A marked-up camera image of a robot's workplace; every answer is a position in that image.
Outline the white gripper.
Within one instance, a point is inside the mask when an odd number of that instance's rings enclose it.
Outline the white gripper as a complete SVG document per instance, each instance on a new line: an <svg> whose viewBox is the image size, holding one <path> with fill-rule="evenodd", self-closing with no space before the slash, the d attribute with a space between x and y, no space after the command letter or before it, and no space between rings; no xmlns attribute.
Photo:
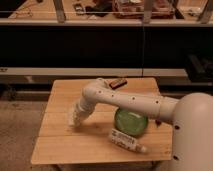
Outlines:
<svg viewBox="0 0 213 171"><path fill-rule="evenodd" d="M79 106L78 103L76 103L73 107L71 108L74 108L75 109L75 112L76 112L76 116L75 116L75 123L76 123L76 126L70 126L70 127L78 127L81 125L81 123L87 119L89 117L89 115L91 114L91 111L86 109L84 110L82 107Z"/></svg>

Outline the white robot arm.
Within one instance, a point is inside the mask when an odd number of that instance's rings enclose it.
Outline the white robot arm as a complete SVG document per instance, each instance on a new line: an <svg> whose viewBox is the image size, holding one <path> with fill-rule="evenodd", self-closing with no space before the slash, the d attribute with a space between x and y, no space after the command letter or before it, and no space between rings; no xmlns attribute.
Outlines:
<svg viewBox="0 0 213 171"><path fill-rule="evenodd" d="M172 159L169 171L213 171L213 96L191 93L181 99L112 90L103 78L89 82L68 114L79 126L98 103L117 106L171 124Z"/></svg>

